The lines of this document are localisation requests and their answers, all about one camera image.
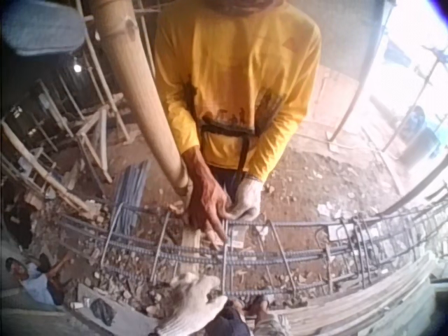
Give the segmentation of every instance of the bare hand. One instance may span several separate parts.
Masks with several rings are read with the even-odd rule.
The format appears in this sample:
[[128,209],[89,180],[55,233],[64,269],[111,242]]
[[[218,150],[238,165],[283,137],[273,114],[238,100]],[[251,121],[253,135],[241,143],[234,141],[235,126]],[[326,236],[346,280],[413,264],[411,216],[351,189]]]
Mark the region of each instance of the bare hand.
[[205,232],[211,242],[214,242],[215,232],[226,242],[227,236],[220,217],[225,213],[228,195],[211,174],[198,147],[187,150],[182,156],[193,182],[188,205],[190,224]]

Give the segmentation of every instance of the bamboo pole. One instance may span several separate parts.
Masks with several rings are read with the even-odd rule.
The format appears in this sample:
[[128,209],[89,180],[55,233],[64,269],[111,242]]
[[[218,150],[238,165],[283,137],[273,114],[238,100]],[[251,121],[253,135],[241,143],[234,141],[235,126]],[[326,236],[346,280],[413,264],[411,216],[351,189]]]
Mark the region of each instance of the bamboo pole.
[[90,65],[89,59],[86,54],[84,54],[84,60],[85,60],[85,65],[87,66],[87,71],[89,72],[89,75],[90,75],[90,80],[92,81],[95,91],[97,92],[97,96],[98,96],[101,104],[105,105],[106,101],[104,100],[103,94],[101,93],[101,90],[99,89],[97,79],[95,78],[95,74],[93,73],[92,66]]
[[75,108],[77,114],[79,115],[79,118],[81,118],[81,120],[84,120],[85,116],[81,113],[81,110],[79,109],[79,106],[77,105],[75,99],[71,95],[71,93],[69,91],[69,88],[67,87],[67,84],[64,82],[64,79],[62,78],[61,75],[59,75],[59,80],[61,81],[61,84],[62,84],[62,87],[64,88],[65,94],[70,99],[71,104],[73,105],[73,107]]
[[[140,9],[144,9],[141,0],[138,0],[137,3],[139,5]],[[146,20],[145,20],[144,15],[142,15],[140,17],[140,23],[141,23],[141,28],[143,30],[143,37],[145,38],[146,52],[148,53],[148,62],[150,65],[151,73],[152,73],[153,77],[155,77],[153,52],[151,51],[151,44],[149,43],[148,28],[146,26]]]
[[50,92],[48,91],[48,88],[46,87],[45,83],[42,80],[39,80],[39,84],[41,85],[42,91],[44,93],[44,95],[47,97],[48,102],[50,103],[50,108],[53,110],[53,112],[55,113],[55,116],[57,118],[57,122],[61,123],[61,125],[63,126],[63,128],[66,130],[66,132],[69,134],[69,136],[71,138],[73,138],[73,132],[71,131],[71,129],[69,128],[69,126],[67,125],[67,119],[63,118],[61,113],[59,112],[59,110],[57,109],[57,106],[55,104],[55,101],[53,100],[53,98],[50,96]]
[[186,195],[188,175],[146,61],[132,2],[93,1],[92,12],[103,48],[141,133],[175,191]]
[[24,146],[24,144],[17,138],[14,132],[9,128],[9,126],[2,121],[1,126],[3,131],[8,137],[11,144],[15,147],[15,149],[21,154],[22,157],[25,158],[26,161],[30,163],[30,165],[37,171],[37,173],[46,180],[56,191],[58,191],[65,201],[69,204],[74,204],[76,209],[82,209],[84,211],[89,211],[89,208],[86,203],[84,203],[80,198],[71,194],[61,183],[59,183],[54,177],[52,177],[48,171],[41,166],[41,164],[37,161],[37,159],[32,155],[29,150]]
[[[76,7],[77,7],[78,12],[80,13],[81,17],[84,17],[83,6],[81,5],[81,0],[76,0]],[[115,100],[113,100],[111,89],[109,88],[106,78],[104,77],[103,70],[99,63],[97,54],[95,53],[95,49],[93,48],[92,40],[90,40],[89,32],[87,31],[87,29],[85,30],[85,42],[87,43],[87,47],[89,48],[90,56],[93,61],[93,65],[95,66],[95,69],[97,70],[98,77],[99,77],[99,80],[101,81],[101,84],[103,85],[103,89],[106,93],[107,100],[108,100],[109,104],[111,105],[113,112],[115,113],[115,117],[117,118],[118,126],[120,127],[121,131],[125,135],[126,142],[130,142],[129,133],[127,132],[126,126],[123,122],[123,119],[121,118],[120,112],[118,112],[118,108],[115,104]]]

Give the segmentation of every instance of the gloved hand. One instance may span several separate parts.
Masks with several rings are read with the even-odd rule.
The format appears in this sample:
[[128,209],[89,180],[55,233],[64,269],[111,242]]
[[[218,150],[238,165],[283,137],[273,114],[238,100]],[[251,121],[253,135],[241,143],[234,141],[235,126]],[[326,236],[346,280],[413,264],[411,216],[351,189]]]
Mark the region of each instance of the gloved hand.
[[219,286],[220,280],[216,276],[201,276],[185,273],[177,276],[171,282],[175,290],[174,314],[158,327],[160,336],[188,336],[195,333],[212,321],[224,308],[227,296],[219,296],[208,302],[207,294]]
[[230,220],[253,221],[260,214],[263,182],[253,176],[243,178],[238,186],[235,204],[225,217]]

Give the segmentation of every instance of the construction site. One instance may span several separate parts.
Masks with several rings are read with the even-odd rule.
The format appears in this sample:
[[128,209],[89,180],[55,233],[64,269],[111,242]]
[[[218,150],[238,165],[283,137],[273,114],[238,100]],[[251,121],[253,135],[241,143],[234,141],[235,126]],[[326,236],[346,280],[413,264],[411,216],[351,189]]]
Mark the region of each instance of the construction site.
[[[158,19],[175,1],[55,2],[83,35],[57,65],[28,64],[2,37],[19,55],[1,61],[2,335],[146,336],[175,312],[170,284],[187,272],[219,278],[210,296],[269,298],[288,335],[443,335],[446,21],[425,0],[287,2],[321,33],[307,114],[260,215],[220,218],[218,248],[188,224],[188,171],[156,87]],[[432,24],[403,38],[416,18]],[[36,302],[6,265],[42,255],[64,260],[62,304]]]

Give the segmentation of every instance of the wooden board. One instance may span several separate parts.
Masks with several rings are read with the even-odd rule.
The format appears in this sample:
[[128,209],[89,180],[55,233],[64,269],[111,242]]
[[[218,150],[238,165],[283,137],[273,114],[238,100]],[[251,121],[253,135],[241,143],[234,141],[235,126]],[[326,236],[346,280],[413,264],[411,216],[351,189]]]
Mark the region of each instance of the wooden board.
[[[193,230],[190,227],[184,227],[182,231],[182,246],[199,248],[201,243],[200,230]],[[198,256],[198,253],[184,253],[185,256]],[[183,262],[179,267],[179,273],[199,273],[199,264],[191,264]]]

